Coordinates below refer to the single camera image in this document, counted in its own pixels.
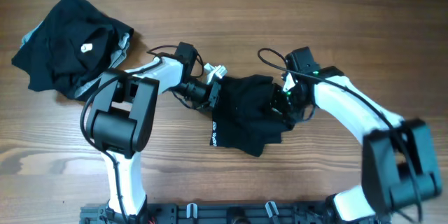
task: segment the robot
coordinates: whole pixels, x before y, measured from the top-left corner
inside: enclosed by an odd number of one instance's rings
[[[175,47],[176,52],[154,52],[164,47]],[[264,59],[260,53],[266,50],[280,56],[286,68]],[[187,43],[161,46],[148,53],[155,56],[154,60],[138,69],[104,72],[99,88],[81,113],[81,132],[106,163],[111,198],[107,204],[81,208],[80,224],[379,224],[390,223],[392,213],[413,221],[401,211],[413,204],[417,205],[420,222],[421,202],[442,193],[431,133],[423,120],[405,120],[382,108],[336,67],[322,69],[308,47],[286,57],[263,48],[258,51],[259,58],[285,72],[283,87],[275,84],[273,116],[298,123],[306,120],[307,106],[333,115],[363,146],[361,184],[314,202],[148,204],[141,180],[141,152],[151,135],[157,96],[172,91],[191,101],[191,108],[212,111],[221,88],[214,80],[226,73],[225,67],[208,65],[205,83],[191,76],[195,62],[202,68],[204,63]],[[112,102],[128,102],[132,107],[124,111],[113,107]],[[405,162],[397,164],[397,152],[405,156]]]

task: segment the black garment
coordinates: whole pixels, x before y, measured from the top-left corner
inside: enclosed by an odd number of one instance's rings
[[[273,77],[224,77],[213,110],[212,146],[238,148],[259,157],[265,144],[280,144],[281,133],[292,130],[271,112]]]
[[[106,70],[111,53],[119,49],[119,40],[133,32],[86,0],[61,0],[12,63],[29,74],[30,90],[55,89],[75,99],[76,89]],[[85,43],[92,44],[91,51],[81,52]]]

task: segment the black cloth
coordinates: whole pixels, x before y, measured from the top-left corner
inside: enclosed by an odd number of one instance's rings
[[[100,13],[86,0],[61,0],[12,59],[30,76],[30,90],[55,89],[74,99],[77,88],[111,63],[119,40],[133,28]],[[81,52],[85,43],[92,50]]]
[[[238,148],[259,157],[265,144],[280,144],[281,133],[292,130],[271,112],[273,77],[223,77],[219,101],[212,111],[210,145]]]

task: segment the folded clothing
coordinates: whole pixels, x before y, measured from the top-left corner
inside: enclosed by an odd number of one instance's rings
[[[281,143],[281,133],[294,125],[286,124],[271,111],[272,80],[261,75],[218,80],[221,91],[212,111],[210,145],[238,148],[259,157],[265,144]]]
[[[12,63],[29,74],[30,90],[86,100],[102,72],[124,60],[133,33],[86,0],[61,0],[24,37]]]

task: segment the wooden floor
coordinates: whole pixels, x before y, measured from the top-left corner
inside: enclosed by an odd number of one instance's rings
[[[28,75],[11,65],[58,1],[0,0],[0,223],[77,223],[80,207],[109,199],[103,160],[79,130],[82,104],[28,90]],[[88,1],[138,32],[123,68],[151,60],[148,48],[185,41],[230,76],[280,81],[257,49],[309,46],[381,105],[428,122],[448,181],[448,0]],[[260,158],[210,147],[210,134],[206,116],[158,97],[142,153],[149,202],[322,200],[360,182],[358,142],[324,111]],[[448,196],[424,209],[425,223],[444,223]]]

